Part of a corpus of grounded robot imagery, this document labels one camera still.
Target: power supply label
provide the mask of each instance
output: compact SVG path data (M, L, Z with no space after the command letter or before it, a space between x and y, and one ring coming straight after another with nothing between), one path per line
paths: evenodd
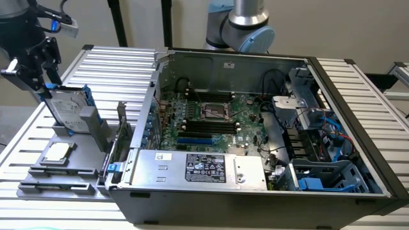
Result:
M187 154L185 180L189 182L225 183L224 156Z

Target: blue latch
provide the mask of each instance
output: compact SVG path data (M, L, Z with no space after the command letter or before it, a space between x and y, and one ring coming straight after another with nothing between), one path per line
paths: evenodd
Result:
M310 192L338 192L349 193L354 190L356 186L353 184L346 185L344 188L324 188L320 178L305 177L298 180L300 189L302 191Z
M120 172L120 165L119 164L109 164L107 172L108 173L119 173Z

